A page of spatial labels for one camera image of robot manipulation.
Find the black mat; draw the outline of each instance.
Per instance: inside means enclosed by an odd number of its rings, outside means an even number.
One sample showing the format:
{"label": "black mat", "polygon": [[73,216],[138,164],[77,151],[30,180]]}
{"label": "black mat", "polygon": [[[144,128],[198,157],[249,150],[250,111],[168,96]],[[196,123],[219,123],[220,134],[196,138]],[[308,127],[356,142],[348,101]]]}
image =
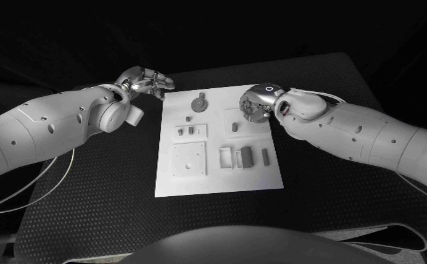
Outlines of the black mat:
{"label": "black mat", "polygon": [[[380,110],[343,53],[170,77],[175,91],[266,81]],[[424,195],[393,172],[340,160],[294,140],[275,119],[269,123],[284,189],[154,198],[161,101],[144,95],[132,104],[145,112],[138,126],[123,124],[76,148],[67,178],[25,211],[14,253],[28,263],[131,253],[165,236],[216,225],[315,232],[398,222],[427,235]],[[70,153],[43,176],[33,199],[59,181],[69,158]]]}

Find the white square piece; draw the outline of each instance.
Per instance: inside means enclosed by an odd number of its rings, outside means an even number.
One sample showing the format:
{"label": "white square piece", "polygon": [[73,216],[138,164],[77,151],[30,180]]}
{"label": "white square piece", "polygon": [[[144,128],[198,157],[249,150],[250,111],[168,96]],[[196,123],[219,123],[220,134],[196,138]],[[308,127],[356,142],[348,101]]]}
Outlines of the white square piece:
{"label": "white square piece", "polygon": [[172,176],[204,176],[206,172],[204,142],[172,145]]}
{"label": "white square piece", "polygon": [[[282,188],[269,122],[248,122],[239,109],[240,96],[250,87],[164,94],[155,197]],[[197,113],[191,101],[200,93],[207,108]],[[243,147],[252,152],[249,167],[235,161],[240,161]],[[263,149],[268,165],[263,165]]]}

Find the round part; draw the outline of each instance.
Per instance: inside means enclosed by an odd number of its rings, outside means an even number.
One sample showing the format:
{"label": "round part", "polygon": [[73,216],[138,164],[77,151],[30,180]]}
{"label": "round part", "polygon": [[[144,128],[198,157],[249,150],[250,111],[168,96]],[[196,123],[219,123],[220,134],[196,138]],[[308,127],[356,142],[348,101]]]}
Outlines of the round part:
{"label": "round part", "polygon": [[196,98],[193,101],[191,101],[191,109],[196,113],[200,113],[206,110],[207,108],[207,101],[201,98]]}

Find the small cylinder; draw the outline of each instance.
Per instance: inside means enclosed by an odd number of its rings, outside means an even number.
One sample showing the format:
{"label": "small cylinder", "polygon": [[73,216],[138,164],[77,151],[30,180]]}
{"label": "small cylinder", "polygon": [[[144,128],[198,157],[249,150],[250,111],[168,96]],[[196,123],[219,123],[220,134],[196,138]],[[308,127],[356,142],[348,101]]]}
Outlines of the small cylinder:
{"label": "small cylinder", "polygon": [[240,150],[242,152],[242,167],[252,167],[253,166],[253,159],[252,159],[252,150],[250,147],[243,147]]}
{"label": "small cylinder", "polygon": [[269,165],[266,149],[262,149],[262,159],[263,159],[263,165]]}

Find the small part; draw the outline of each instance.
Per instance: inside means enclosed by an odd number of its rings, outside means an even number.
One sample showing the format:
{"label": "small part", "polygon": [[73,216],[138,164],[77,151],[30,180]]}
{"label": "small part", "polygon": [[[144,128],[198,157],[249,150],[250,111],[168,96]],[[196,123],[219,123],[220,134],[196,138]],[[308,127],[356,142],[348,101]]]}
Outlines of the small part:
{"label": "small part", "polygon": [[200,93],[198,97],[191,101],[191,109],[196,113],[200,113],[207,108],[207,101],[204,100],[204,94]]}
{"label": "small part", "polygon": [[235,168],[240,170],[242,169],[242,152],[235,151],[233,154],[235,154]]}
{"label": "small part", "polygon": [[230,148],[219,148],[219,168],[233,168],[233,163],[230,161]]}
{"label": "small part", "polygon": [[262,149],[262,159],[263,159],[263,165],[265,166],[269,165],[266,149]]}
{"label": "small part", "polygon": [[243,168],[252,167],[253,159],[252,159],[250,147],[243,147],[239,151],[242,152],[242,167]]}

